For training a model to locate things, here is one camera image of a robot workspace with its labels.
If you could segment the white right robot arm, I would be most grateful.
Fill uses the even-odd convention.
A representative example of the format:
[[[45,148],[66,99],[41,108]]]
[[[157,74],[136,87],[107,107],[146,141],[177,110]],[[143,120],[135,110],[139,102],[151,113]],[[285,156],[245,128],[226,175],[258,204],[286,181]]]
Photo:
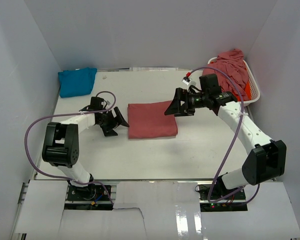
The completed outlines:
[[[176,88],[173,100],[164,114],[175,117],[193,116],[195,110],[208,108],[234,132],[247,152],[241,168],[218,174],[210,190],[226,200],[234,191],[246,185],[258,185],[285,172],[287,146],[282,140],[273,140],[245,114],[244,106],[229,91],[223,92],[216,74],[202,75],[200,89]]]

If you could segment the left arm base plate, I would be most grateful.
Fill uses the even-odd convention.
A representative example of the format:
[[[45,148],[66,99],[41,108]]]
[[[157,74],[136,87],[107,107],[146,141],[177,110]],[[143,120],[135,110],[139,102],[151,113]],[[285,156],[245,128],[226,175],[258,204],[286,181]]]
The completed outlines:
[[[69,185],[64,203],[65,210],[111,211],[113,204],[101,185],[78,187]]]

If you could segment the folded blue t-shirt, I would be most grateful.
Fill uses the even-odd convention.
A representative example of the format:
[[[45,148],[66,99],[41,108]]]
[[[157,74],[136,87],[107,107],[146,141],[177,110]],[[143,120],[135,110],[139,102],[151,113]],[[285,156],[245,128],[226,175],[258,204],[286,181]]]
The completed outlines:
[[[86,67],[59,72],[59,96],[61,98],[72,98],[89,95],[94,88],[97,71],[96,68]]]

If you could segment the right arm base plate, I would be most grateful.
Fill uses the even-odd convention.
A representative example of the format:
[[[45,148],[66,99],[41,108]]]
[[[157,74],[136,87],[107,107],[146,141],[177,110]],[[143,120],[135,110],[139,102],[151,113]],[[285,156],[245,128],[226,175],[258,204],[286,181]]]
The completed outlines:
[[[194,191],[199,193],[200,211],[202,213],[246,212],[248,210],[247,205],[244,204],[246,194],[243,189],[216,203],[208,201],[209,190],[209,184],[198,184],[194,188]]]

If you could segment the pink t-shirt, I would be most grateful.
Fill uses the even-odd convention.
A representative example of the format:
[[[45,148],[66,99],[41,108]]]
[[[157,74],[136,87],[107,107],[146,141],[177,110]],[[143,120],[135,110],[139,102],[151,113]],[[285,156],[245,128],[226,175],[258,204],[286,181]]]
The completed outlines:
[[[219,53],[214,62],[209,63],[207,66],[218,69],[225,73],[236,84],[236,87],[242,95],[243,100],[249,100],[249,97],[245,91],[247,83],[249,82],[249,75],[244,63],[244,53],[240,49],[235,48],[233,50]],[[240,99],[232,83],[220,72],[208,68],[204,69],[202,74],[216,74],[218,84],[220,85],[222,92],[232,92],[237,99]]]
[[[170,104],[170,101],[129,103],[127,107],[128,138],[134,140],[177,136],[178,125],[175,117],[165,115]]]

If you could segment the white plastic laundry basket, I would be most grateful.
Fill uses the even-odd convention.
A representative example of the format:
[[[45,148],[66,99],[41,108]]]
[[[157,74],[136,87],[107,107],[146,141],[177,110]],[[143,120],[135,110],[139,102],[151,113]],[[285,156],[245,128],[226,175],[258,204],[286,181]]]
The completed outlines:
[[[243,55],[242,62],[244,63],[244,69],[248,76],[248,83],[246,84],[246,87],[245,87],[245,94],[247,95],[248,100],[245,100],[243,102],[244,106],[247,107],[248,105],[255,103],[257,100],[259,100],[261,93],[260,93],[258,84],[252,74],[250,66],[245,61],[244,55]]]

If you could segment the pink t-shirt in basket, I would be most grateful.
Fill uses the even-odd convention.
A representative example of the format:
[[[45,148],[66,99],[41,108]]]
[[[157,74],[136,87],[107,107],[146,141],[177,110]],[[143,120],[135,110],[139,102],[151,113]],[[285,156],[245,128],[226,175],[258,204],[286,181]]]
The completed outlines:
[[[235,48],[233,50],[219,53],[214,62],[209,63],[207,66],[218,69],[225,73],[236,84],[236,87],[242,95],[243,100],[249,100],[249,97],[245,91],[247,83],[249,82],[249,75],[244,63],[244,53],[240,49]],[[240,99],[232,83],[220,72],[208,68],[204,69],[202,74],[216,74],[218,84],[220,85],[222,92],[232,92],[237,99]]]

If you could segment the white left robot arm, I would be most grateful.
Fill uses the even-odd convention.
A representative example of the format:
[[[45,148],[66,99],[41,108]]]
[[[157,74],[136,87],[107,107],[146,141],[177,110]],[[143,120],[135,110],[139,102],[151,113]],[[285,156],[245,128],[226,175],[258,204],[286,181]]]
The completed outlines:
[[[80,114],[62,122],[50,122],[46,127],[42,159],[58,168],[69,178],[68,182],[80,196],[89,200],[95,196],[93,176],[79,162],[79,134],[92,126],[100,126],[105,137],[117,136],[118,126],[129,127],[118,107],[107,110],[108,103],[93,96],[90,104],[82,109],[89,114]]]

